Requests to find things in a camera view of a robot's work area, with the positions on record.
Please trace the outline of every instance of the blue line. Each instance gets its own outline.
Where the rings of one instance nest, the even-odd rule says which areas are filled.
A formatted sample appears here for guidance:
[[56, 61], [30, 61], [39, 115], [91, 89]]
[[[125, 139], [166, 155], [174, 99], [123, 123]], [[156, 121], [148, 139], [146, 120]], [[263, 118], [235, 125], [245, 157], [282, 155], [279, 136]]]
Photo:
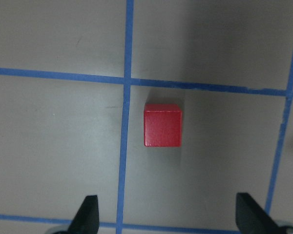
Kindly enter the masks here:
[[[58, 219], [58, 218], [41, 218], [41, 217], [30, 217], [20, 215], [6, 215], [0, 214], [0, 220], [17, 221], [17, 222], [31, 222], [31, 223], [47, 223], [47, 224], [70, 224], [70, 219]], [[115, 223], [100, 222], [100, 227], [115, 228]]]
[[123, 84], [124, 82], [124, 79], [121, 77], [106, 77], [106, 76], [87, 75], [87, 74], [46, 72], [46, 71], [21, 70], [21, 69], [11, 69], [11, 68], [0, 68], [0, 75], [46, 78], [46, 79], [76, 80], [76, 81], [88, 81], [88, 82], [99, 82], [99, 83], [109, 83], [109, 84]]
[[270, 213], [271, 206], [272, 206], [272, 199], [273, 199], [275, 184], [277, 180], [285, 134], [286, 134], [286, 130], [287, 130], [288, 122], [289, 122], [289, 115], [291, 112], [292, 99], [293, 99], [293, 55], [292, 55], [289, 80], [287, 85], [287, 98], [286, 98], [285, 107], [283, 111], [283, 120], [280, 125], [279, 139], [278, 139], [277, 148], [275, 151], [275, 156], [274, 156], [274, 161], [272, 166], [272, 175], [270, 178], [266, 205], [265, 205], [265, 211], [267, 213]]
[[242, 87], [242, 86], [188, 83], [188, 82], [177, 82], [177, 81], [166, 81], [166, 80], [151, 80], [151, 79], [132, 78], [131, 85], [192, 89], [192, 90], [207, 90], [207, 91], [241, 93], [241, 94], [259, 94], [259, 95], [283, 96], [283, 97], [286, 96], [286, 90], [251, 89], [251, 88]]
[[158, 231], [158, 232], [175, 232], [175, 233], [240, 234], [239, 231], [229, 231], [229, 230], [161, 227], [161, 226], [147, 226], [147, 225], [135, 225], [135, 224], [124, 224], [123, 228], [135, 229], [135, 230], [146, 230], [146, 231]]
[[129, 107], [130, 107], [133, 4], [134, 4], [134, 0], [127, 0], [126, 2], [124, 99], [123, 99], [123, 114], [122, 114], [118, 193], [117, 193], [116, 234], [122, 234], [123, 220], [124, 220], [126, 157], [127, 157], [128, 122], [129, 122]]

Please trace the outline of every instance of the black object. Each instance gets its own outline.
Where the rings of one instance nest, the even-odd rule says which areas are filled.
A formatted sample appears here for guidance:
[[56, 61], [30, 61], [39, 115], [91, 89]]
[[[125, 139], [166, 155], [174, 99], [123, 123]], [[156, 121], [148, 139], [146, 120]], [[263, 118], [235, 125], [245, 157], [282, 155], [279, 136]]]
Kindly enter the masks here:
[[98, 197], [86, 196], [68, 230], [54, 234], [97, 234], [99, 224]]
[[235, 222], [241, 234], [293, 234], [293, 226], [279, 227], [248, 193], [237, 193]]

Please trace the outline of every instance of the cube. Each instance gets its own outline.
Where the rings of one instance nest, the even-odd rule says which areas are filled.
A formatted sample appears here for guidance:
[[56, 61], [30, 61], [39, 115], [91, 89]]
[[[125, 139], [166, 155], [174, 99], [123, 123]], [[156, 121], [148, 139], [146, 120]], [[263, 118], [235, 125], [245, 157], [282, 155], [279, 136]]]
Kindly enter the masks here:
[[144, 109], [144, 145], [180, 147], [182, 111], [176, 104], [146, 104]]

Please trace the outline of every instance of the metal screw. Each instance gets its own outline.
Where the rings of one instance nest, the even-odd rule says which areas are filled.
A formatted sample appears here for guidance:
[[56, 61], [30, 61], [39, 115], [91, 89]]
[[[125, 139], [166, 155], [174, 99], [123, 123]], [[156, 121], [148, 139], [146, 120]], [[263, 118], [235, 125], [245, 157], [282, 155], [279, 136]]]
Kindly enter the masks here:
[[286, 232], [287, 234], [293, 234], [293, 228], [287, 228]]

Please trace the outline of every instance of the red cube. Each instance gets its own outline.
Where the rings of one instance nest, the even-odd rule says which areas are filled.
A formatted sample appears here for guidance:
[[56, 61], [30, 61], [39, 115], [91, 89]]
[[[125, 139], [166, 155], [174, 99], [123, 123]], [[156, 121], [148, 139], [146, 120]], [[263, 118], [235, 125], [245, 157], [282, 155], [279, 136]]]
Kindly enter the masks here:
[[182, 111], [176, 104], [146, 104], [144, 141], [148, 147], [181, 146]]

